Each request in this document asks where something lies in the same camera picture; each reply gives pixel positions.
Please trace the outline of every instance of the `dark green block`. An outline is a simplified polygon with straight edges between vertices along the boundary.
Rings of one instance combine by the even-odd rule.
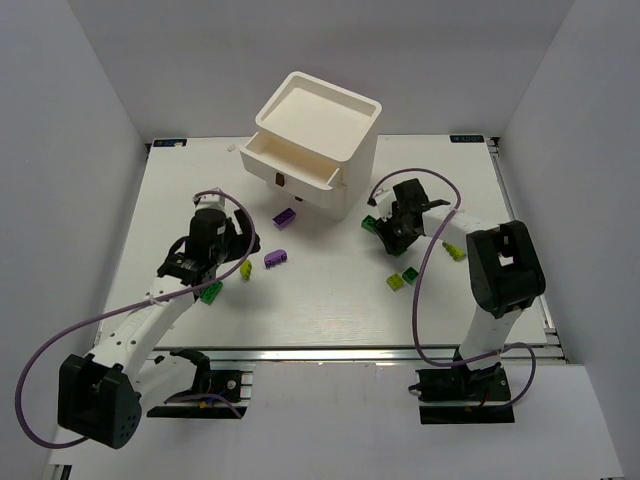
[[[200,300],[202,300],[207,305],[211,305],[220,293],[220,290],[222,290],[222,282],[214,283],[213,285],[207,287],[206,290],[200,294]]]
[[[362,220],[362,223],[360,224],[362,226],[362,228],[364,228],[365,230],[370,231],[371,233],[376,233],[373,229],[373,224],[376,223],[376,219],[373,218],[371,215],[367,215],[366,217],[364,217],[364,220]]]
[[[413,283],[416,281],[416,278],[418,278],[418,271],[413,267],[409,267],[402,274],[402,278],[404,278],[404,281],[409,285],[413,285]]]

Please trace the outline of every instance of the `cable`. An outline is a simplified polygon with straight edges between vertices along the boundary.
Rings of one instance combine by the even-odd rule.
[[[429,170],[427,168],[415,167],[415,168],[403,168],[401,170],[396,170],[395,172],[391,172],[388,175],[385,175],[384,177],[382,177],[382,179],[378,181],[378,183],[376,183],[372,188],[371,194],[369,195],[368,200],[371,200],[373,198],[374,193],[378,190],[382,182],[400,173],[408,173],[408,172],[428,173],[430,175],[438,177],[440,180],[444,181],[447,185],[451,187],[451,189],[453,190],[456,196],[456,203],[455,203],[455,206],[453,207],[453,210],[451,210],[449,214],[444,218],[444,220],[442,221],[438,229],[435,231],[435,233],[431,237],[431,241],[429,242],[427,251],[425,252],[424,257],[422,259],[422,264],[420,265],[418,277],[414,285],[413,302],[411,306],[411,332],[413,334],[413,345],[416,351],[418,352],[418,355],[420,356],[420,358],[433,367],[445,367],[445,368],[459,367],[462,365],[467,365],[469,363],[477,362],[478,360],[484,360],[485,358],[499,355],[501,352],[496,350],[493,352],[486,352],[481,355],[476,355],[475,357],[470,357],[464,360],[457,360],[453,362],[436,362],[434,360],[431,360],[429,357],[427,357],[424,351],[422,350],[422,345],[420,344],[420,338],[418,335],[418,304],[419,304],[418,302],[420,299],[420,287],[422,285],[422,278],[424,277],[424,272],[427,269],[427,263],[429,262],[429,257],[431,257],[431,252],[433,252],[433,248],[435,247],[436,242],[438,241],[438,239],[440,238],[440,235],[442,235],[442,232],[444,231],[446,226],[449,224],[451,219],[454,217],[454,215],[457,213],[458,209],[460,208],[460,205],[462,204],[462,195],[460,194],[460,190],[458,190],[458,188],[453,184],[453,182],[449,180],[447,177],[445,177],[444,175],[438,172],[435,172],[433,170]],[[533,377],[535,376],[535,372],[536,372],[535,352],[529,345],[522,342],[513,343],[511,345],[505,345],[502,352],[508,352],[513,348],[526,348],[529,351],[529,354],[531,355],[531,375],[529,376],[529,381],[525,385],[522,392],[520,392],[514,399],[510,400],[504,405],[500,405],[495,408],[501,409],[501,408],[507,408],[512,406],[527,393],[527,391],[531,387],[531,384],[533,383]]]
[[[256,229],[255,229],[255,225],[253,224],[253,219],[251,218],[251,215],[249,215],[249,212],[247,211],[247,209],[244,206],[242,206],[242,204],[240,204],[240,202],[238,202],[231,195],[229,195],[227,193],[224,193],[224,192],[221,192],[219,190],[206,190],[204,192],[196,193],[194,195],[194,199],[202,197],[203,195],[219,195],[219,196],[221,196],[223,198],[226,198],[231,203],[233,203],[236,207],[238,207],[240,210],[242,210],[242,212],[246,215],[247,219],[249,220],[249,225],[251,226],[251,240],[249,242],[249,248],[247,249],[247,252],[244,254],[244,256],[240,260],[238,260],[238,262],[233,267],[231,267],[228,271],[226,271],[225,273],[223,273],[219,277],[214,278],[213,280],[209,280],[207,282],[204,282],[204,283],[202,283],[200,285],[196,285],[194,287],[187,287],[187,288],[185,288],[183,290],[179,290],[177,292],[172,292],[172,293],[167,293],[165,295],[160,295],[159,297],[156,297],[155,299],[152,299],[151,301],[150,300],[143,300],[141,302],[137,302],[137,303],[133,303],[131,305],[127,305],[126,307],[117,308],[117,309],[112,310],[110,312],[101,313],[100,315],[96,315],[94,317],[91,317],[91,318],[88,318],[88,319],[83,320],[81,322],[78,322],[75,325],[72,325],[72,326],[70,326],[68,328],[65,328],[64,330],[62,330],[61,332],[58,332],[53,337],[51,337],[49,340],[44,342],[40,346],[40,348],[38,348],[35,351],[35,353],[33,355],[31,355],[31,358],[29,358],[29,360],[25,364],[24,368],[22,369],[22,372],[20,373],[20,377],[18,378],[18,384],[16,385],[16,391],[15,391],[15,396],[14,396],[14,407],[15,407],[15,411],[16,411],[16,417],[18,418],[18,423],[20,424],[20,427],[22,428],[22,431],[25,433],[25,435],[27,437],[29,437],[29,439],[33,443],[35,443],[35,444],[37,444],[37,445],[39,445],[41,447],[44,447],[44,448],[49,448],[49,449],[52,449],[52,450],[59,450],[59,449],[63,449],[63,448],[74,447],[74,446],[76,446],[76,445],[88,440],[87,437],[82,437],[82,438],[79,438],[77,440],[73,440],[71,442],[66,442],[66,443],[48,442],[47,440],[44,440],[43,438],[39,437],[31,429],[31,427],[27,423],[27,420],[26,420],[25,415],[24,415],[24,409],[22,407],[22,392],[24,390],[24,384],[25,384],[25,381],[27,379],[27,375],[31,371],[31,368],[33,367],[34,363],[36,363],[36,360],[38,360],[38,358],[40,358],[40,356],[44,353],[45,350],[47,350],[51,345],[53,345],[55,342],[57,342],[61,338],[69,335],[72,332],[75,332],[76,330],[79,330],[80,328],[87,327],[89,325],[92,325],[94,323],[98,323],[98,322],[100,322],[102,320],[105,320],[107,318],[111,318],[111,317],[114,317],[116,315],[120,315],[122,313],[127,313],[127,312],[130,312],[130,311],[133,311],[133,310],[138,310],[140,308],[147,307],[147,306],[152,304],[152,301],[164,302],[166,300],[171,300],[172,298],[176,298],[176,297],[179,297],[181,295],[186,295],[188,293],[193,293],[195,291],[200,291],[203,288],[206,288],[206,287],[208,287],[210,285],[213,285],[214,283],[220,282],[220,281],[224,280],[225,278],[229,277],[229,275],[231,275],[233,272],[235,272],[238,268],[240,268],[240,265],[242,265],[242,263],[249,257],[249,255],[253,251],[253,245],[255,244],[255,241],[256,241]]]
[[[236,407],[233,406],[233,404],[229,400],[215,393],[194,393],[193,395],[174,395],[173,397],[169,397],[165,401],[165,403],[190,402],[192,400],[202,400],[203,398],[211,398],[212,400],[218,400],[224,403],[227,407],[229,407],[229,410],[231,410],[236,417],[242,419],[242,414],[238,411]]]

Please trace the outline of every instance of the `open drawer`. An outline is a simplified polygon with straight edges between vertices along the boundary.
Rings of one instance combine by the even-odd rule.
[[[240,155],[248,172],[321,208],[334,207],[343,193],[336,162],[268,133],[256,133]]]

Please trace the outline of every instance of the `gray wall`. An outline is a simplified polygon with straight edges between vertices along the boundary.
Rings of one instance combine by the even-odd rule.
[[[142,137],[248,135],[293,70],[383,133],[503,131],[573,0],[69,0]]]
[[[64,0],[0,2],[0,65],[0,477],[30,480],[47,451],[15,419],[18,374],[104,305],[144,146]],[[59,364],[91,335],[60,342],[28,380],[26,411],[46,438]]]
[[[576,1],[502,140],[560,337],[628,479],[640,479],[639,32],[638,2]]]

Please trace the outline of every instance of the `robotic arm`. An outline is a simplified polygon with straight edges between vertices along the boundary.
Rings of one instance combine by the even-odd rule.
[[[185,390],[208,391],[209,358],[201,352],[173,350],[143,369],[151,351],[201,290],[155,299],[213,280],[218,266],[242,258],[249,248],[251,226],[241,210],[235,212],[238,233],[226,216],[224,198],[205,195],[195,204],[189,235],[173,244],[145,293],[149,306],[131,312],[84,358],[70,355],[60,367],[60,426],[117,449],[129,441],[151,408]],[[251,253],[259,250],[256,235]]]
[[[420,236],[433,236],[453,207],[430,201],[417,179],[376,195],[370,202],[380,218],[374,231],[391,255],[403,253]],[[440,237],[462,248],[469,258],[471,290],[477,302],[466,338],[454,361],[501,351],[523,310],[544,293],[546,283],[524,223],[493,224],[457,212]],[[475,398],[502,371],[500,355],[453,367],[443,382],[421,385],[425,401]]]

